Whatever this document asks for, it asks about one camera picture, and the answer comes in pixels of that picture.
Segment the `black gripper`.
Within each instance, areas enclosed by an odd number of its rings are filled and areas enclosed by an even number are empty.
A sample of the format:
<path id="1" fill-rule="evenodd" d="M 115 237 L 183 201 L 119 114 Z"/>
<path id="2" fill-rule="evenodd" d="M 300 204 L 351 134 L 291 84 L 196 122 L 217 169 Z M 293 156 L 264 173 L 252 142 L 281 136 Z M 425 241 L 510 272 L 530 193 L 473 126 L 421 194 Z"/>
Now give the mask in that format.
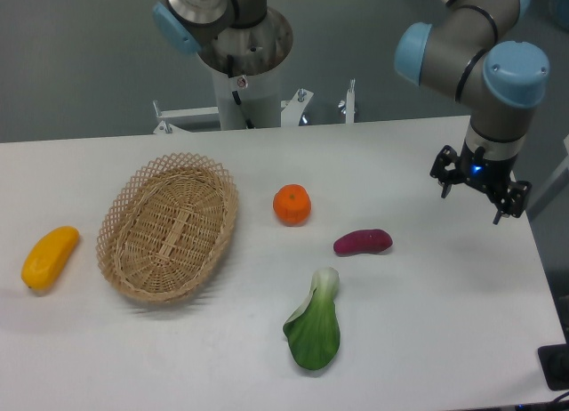
<path id="1" fill-rule="evenodd" d="M 496 141 L 481 134 L 473 125 L 467 129 L 460 156 L 445 145 L 437 154 L 429 175 L 441 186 L 446 198 L 461 174 L 471 188 L 485 193 L 496 207 L 493 224 L 502 218 L 519 218 L 525 211 L 532 184 L 512 181 L 510 174 L 523 146 L 523 138 Z"/>

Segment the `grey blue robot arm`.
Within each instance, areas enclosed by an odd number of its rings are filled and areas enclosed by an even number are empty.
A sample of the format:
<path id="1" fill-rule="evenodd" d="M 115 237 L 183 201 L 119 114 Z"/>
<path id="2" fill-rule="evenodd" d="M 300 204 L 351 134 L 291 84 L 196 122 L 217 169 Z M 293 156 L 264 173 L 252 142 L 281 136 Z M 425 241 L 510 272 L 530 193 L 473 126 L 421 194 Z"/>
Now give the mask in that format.
<path id="1" fill-rule="evenodd" d="M 447 197 L 465 184 L 485 194 L 494 219 L 520 217 L 532 185 L 512 170 L 549 81 L 545 52 L 534 44 L 507 41 L 532 0 L 441 0 L 450 15 L 434 26 L 412 24 L 395 50 L 401 77 L 452 98 L 470 109 L 462 149 L 444 146 L 430 176 Z"/>

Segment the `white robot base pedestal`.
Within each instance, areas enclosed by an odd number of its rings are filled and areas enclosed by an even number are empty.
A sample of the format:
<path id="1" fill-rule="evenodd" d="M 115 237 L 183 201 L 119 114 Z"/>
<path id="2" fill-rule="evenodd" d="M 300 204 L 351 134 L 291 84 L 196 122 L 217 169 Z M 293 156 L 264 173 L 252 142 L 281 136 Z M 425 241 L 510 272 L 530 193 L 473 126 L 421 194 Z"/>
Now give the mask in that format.
<path id="1" fill-rule="evenodd" d="M 293 31 L 268 0 L 162 0 L 152 17 L 172 47 L 210 71 L 222 129 L 281 125 L 279 69 Z"/>

